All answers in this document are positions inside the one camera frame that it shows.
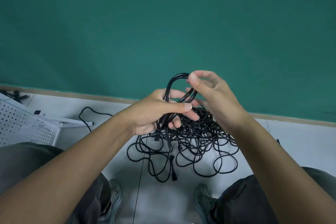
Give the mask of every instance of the pile of black cables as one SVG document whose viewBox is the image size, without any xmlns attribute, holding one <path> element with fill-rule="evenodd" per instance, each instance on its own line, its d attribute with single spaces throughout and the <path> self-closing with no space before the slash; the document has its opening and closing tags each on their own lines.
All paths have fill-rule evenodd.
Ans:
<svg viewBox="0 0 336 224">
<path fill-rule="evenodd" d="M 163 99 L 167 102 L 169 101 L 169 92 L 174 81 L 183 78 L 187 79 L 188 76 L 189 76 L 188 73 L 180 73 L 174 76 L 167 85 Z M 187 103 L 190 103 L 195 98 L 196 94 L 197 91 L 191 88 L 191 90 L 178 102 L 183 102 L 184 100 L 186 100 Z M 78 117 L 84 124 L 86 124 L 90 132 L 91 132 L 90 126 L 80 117 L 86 108 L 89 108 L 91 111 L 97 114 L 113 116 L 109 113 L 96 112 L 90 107 L 83 108 Z M 229 133 L 225 132 L 218 125 L 217 122 L 213 120 L 212 114 L 208 112 L 203 106 L 193 107 L 192 110 L 196 114 L 198 114 L 199 120 L 194 121 L 189 119 L 187 116 L 178 113 L 168 113 L 163 115 L 160 118 L 160 120 L 157 121 L 157 129 L 153 133 L 149 133 L 144 136 L 139 135 L 137 137 L 136 142 L 132 143 L 127 148 L 126 151 L 127 157 L 133 162 L 139 162 L 144 159 L 148 159 L 149 174 L 154 176 L 159 182 L 166 182 L 169 179 L 170 174 L 172 174 L 173 181 L 177 180 L 177 175 L 174 171 L 174 165 L 173 165 L 174 159 L 178 167 L 187 167 L 192 165 L 195 173 L 202 177 L 212 177 L 217 174 L 228 174 L 235 171 L 238 167 L 238 161 L 234 157 L 234 155 L 239 151 L 239 148 L 235 140 L 231 137 Z M 181 119 L 181 127 L 175 129 L 168 128 L 168 123 L 171 122 L 177 115 Z M 148 138 L 154 138 L 155 141 L 158 141 L 159 146 L 157 149 L 149 147 L 149 145 L 147 144 Z M 168 150 L 163 150 L 165 141 L 167 141 Z M 174 150 L 172 145 L 173 141 L 177 142 L 178 153 L 176 154 L 176 156 L 172 154 Z M 231 145 L 233 147 L 236 147 L 237 149 L 233 153 L 229 153 L 222 149 L 222 147 L 225 145 Z M 131 158 L 129 155 L 129 149 L 133 146 L 135 146 L 138 152 L 143 153 L 144 155 L 148 155 L 148 157 L 144 156 L 143 158 L 139 159 Z M 212 149 L 218 152 L 218 157 L 214 160 L 212 165 L 214 173 L 211 175 L 200 174 L 196 170 L 195 164 L 200 162 L 204 154 L 211 151 Z M 154 168 L 154 164 L 151 159 L 151 157 L 154 155 L 161 155 L 164 156 L 166 159 L 165 164 L 163 165 L 161 171 L 156 171 Z M 235 165 L 233 169 L 229 171 L 221 171 L 224 157 L 231 157 L 234 160 Z M 169 164 L 169 173 L 168 175 L 166 175 L 167 177 L 165 179 L 160 179 L 158 176 L 161 175 L 166 170 L 167 164 Z"/>
</svg>

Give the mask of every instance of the sneaker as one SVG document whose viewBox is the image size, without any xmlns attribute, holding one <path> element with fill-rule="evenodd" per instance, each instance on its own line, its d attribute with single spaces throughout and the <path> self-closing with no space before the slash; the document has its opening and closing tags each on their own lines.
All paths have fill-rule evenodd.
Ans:
<svg viewBox="0 0 336 224">
<path fill-rule="evenodd" d="M 210 215 L 216 207 L 217 199 L 212 198 L 211 191 L 208 189 L 207 185 L 199 184 L 194 192 L 194 204 L 195 208 L 202 219 L 202 224 L 216 224 Z"/>
<path fill-rule="evenodd" d="M 111 188 L 111 204 L 107 212 L 99 217 L 99 224 L 114 224 L 114 216 L 121 203 L 121 188 L 116 179 L 108 181 Z"/>
</svg>

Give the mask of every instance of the green surface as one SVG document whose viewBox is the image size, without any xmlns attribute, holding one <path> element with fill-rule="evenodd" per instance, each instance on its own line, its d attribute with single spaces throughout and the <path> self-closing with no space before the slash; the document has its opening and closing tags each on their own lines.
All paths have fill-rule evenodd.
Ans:
<svg viewBox="0 0 336 224">
<path fill-rule="evenodd" d="M 336 122 L 335 12 L 336 0 L 1 0 L 0 83 L 137 99 L 213 70 L 250 112 Z"/>
</svg>

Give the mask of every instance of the white perforated metal panel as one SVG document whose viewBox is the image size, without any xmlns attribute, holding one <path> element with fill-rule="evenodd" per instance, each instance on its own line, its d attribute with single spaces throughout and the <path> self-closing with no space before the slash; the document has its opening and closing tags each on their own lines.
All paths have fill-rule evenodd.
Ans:
<svg viewBox="0 0 336 224">
<path fill-rule="evenodd" d="M 13 101 L 0 99 L 0 146 L 21 142 L 53 145 L 59 127 Z"/>
</svg>

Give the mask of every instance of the hand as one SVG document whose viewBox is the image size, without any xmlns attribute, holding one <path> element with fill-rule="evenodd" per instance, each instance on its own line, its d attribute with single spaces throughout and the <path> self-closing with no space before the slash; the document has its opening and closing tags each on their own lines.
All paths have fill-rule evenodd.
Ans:
<svg viewBox="0 0 336 224">
<path fill-rule="evenodd" d="M 169 100 L 170 103 L 167 103 L 163 100 L 165 91 L 166 89 L 155 90 L 152 94 L 120 112 L 130 122 L 135 135 L 144 135 L 154 131 L 156 121 L 166 113 L 182 113 L 192 120 L 199 119 L 199 116 L 191 111 L 192 105 L 199 105 L 197 101 L 176 103 L 174 100 Z M 170 90 L 169 98 L 182 98 L 184 95 L 185 93 L 182 91 Z M 168 126 L 171 129 L 179 128 L 181 126 L 179 117 L 175 117 Z"/>
<path fill-rule="evenodd" d="M 219 125 L 229 133 L 241 128 L 245 118 L 249 117 L 228 84 L 214 72 L 194 71 L 189 75 L 187 82 L 206 99 L 197 101 L 206 107 Z"/>
</svg>

